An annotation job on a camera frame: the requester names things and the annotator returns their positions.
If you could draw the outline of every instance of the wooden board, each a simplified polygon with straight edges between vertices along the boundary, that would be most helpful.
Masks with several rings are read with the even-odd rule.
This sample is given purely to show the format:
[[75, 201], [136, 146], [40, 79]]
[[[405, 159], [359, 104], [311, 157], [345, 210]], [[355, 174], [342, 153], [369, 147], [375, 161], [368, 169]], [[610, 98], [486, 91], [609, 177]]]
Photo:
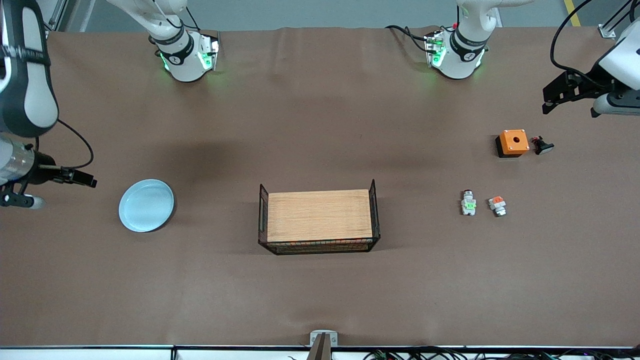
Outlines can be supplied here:
[[368, 190], [269, 194], [268, 242], [371, 236]]

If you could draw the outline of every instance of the gray floor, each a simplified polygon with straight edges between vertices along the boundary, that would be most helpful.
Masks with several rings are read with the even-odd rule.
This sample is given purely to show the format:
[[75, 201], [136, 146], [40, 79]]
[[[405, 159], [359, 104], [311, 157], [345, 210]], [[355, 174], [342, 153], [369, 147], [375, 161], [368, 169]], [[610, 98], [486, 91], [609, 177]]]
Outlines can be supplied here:
[[[84, 22], [86, 31], [143, 31], [105, 0], [94, 1], [93, 11]], [[419, 28], [450, 25], [456, 19], [453, 0], [190, 0], [189, 9], [201, 28], [220, 31], [383, 28], [390, 24]], [[566, 8], [563, 0], [537, 0], [518, 8], [501, 8], [500, 15], [504, 26], [557, 26], [566, 17]]]

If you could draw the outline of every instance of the metal cylinder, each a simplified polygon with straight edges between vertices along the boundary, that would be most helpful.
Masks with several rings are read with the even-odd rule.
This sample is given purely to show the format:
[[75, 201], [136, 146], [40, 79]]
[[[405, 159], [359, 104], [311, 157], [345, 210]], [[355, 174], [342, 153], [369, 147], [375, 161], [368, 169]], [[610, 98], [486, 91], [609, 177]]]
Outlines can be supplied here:
[[33, 150], [0, 134], [0, 185], [25, 176], [33, 167], [34, 159]]

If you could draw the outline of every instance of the blue plate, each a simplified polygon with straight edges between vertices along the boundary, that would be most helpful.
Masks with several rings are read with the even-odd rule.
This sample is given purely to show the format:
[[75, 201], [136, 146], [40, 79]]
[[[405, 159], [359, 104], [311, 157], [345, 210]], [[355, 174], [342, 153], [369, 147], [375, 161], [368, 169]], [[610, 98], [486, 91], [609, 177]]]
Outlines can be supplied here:
[[173, 191], [166, 183], [147, 179], [133, 184], [122, 196], [118, 212], [127, 229], [146, 233], [161, 227], [173, 212]]

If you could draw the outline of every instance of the small black object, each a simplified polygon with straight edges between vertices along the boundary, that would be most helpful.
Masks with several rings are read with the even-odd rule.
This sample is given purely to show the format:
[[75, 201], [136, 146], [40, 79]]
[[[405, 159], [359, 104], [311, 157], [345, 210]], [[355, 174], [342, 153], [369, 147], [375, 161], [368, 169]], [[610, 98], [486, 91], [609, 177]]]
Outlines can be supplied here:
[[545, 154], [554, 149], [554, 144], [544, 142], [542, 136], [532, 138], [531, 142], [536, 146], [536, 155]]

